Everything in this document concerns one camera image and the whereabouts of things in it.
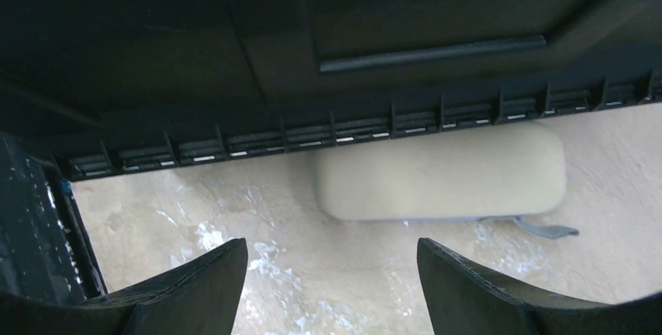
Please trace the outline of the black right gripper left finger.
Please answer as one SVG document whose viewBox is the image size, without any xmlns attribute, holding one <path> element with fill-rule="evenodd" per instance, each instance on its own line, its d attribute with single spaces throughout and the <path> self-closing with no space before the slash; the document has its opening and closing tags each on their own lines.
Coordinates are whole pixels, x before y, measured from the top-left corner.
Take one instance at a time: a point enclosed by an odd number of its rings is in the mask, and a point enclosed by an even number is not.
<svg viewBox="0 0 662 335">
<path fill-rule="evenodd" d="M 3 334 L 230 334 L 247 271 L 247 243 L 232 239 L 140 283 L 55 305 L 1 293 Z"/>
</svg>

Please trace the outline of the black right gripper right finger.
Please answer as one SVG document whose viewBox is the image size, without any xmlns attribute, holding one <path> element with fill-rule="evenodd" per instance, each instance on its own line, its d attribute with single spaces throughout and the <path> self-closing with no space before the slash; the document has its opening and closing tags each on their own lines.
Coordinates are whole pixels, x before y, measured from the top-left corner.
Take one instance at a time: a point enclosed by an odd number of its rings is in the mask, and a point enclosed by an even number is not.
<svg viewBox="0 0 662 335">
<path fill-rule="evenodd" d="M 418 274 L 436 334 L 659 334 L 661 295 L 609 305 L 545 290 L 429 238 Z"/>
</svg>

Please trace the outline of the black plastic toolbox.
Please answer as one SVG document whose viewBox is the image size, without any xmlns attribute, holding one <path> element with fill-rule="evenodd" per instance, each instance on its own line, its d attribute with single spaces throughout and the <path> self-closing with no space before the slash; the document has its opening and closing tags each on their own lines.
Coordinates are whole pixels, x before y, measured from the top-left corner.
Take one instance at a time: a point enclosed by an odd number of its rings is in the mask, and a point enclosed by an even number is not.
<svg viewBox="0 0 662 335">
<path fill-rule="evenodd" d="M 1 0 L 1 289 L 105 294 L 76 181 L 661 100 L 661 0 Z"/>
</svg>

